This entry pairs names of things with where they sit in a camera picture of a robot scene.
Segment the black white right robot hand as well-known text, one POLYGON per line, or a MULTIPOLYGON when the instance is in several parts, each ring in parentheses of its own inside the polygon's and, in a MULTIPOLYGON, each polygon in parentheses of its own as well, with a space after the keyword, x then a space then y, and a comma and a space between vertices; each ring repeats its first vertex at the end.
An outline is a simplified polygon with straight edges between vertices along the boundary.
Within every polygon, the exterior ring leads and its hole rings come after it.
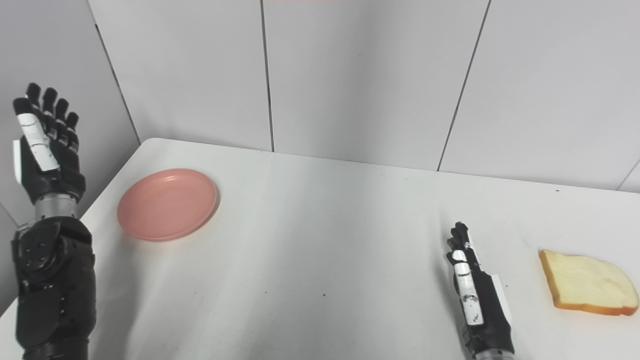
POLYGON ((462 310, 462 342, 472 360, 514 360, 511 314, 498 275, 478 260, 469 228, 457 221, 446 240, 453 283, 462 310))

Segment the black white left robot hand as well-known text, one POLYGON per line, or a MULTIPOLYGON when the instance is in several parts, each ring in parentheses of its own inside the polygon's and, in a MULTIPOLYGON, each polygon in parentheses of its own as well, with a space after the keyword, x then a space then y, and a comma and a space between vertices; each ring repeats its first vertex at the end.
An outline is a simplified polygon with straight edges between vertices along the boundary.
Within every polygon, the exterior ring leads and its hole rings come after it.
POLYGON ((35 82, 13 100, 22 130, 13 142, 14 175, 32 204, 50 195, 69 196, 79 203, 86 192, 78 155, 80 117, 69 107, 55 88, 42 89, 35 82))

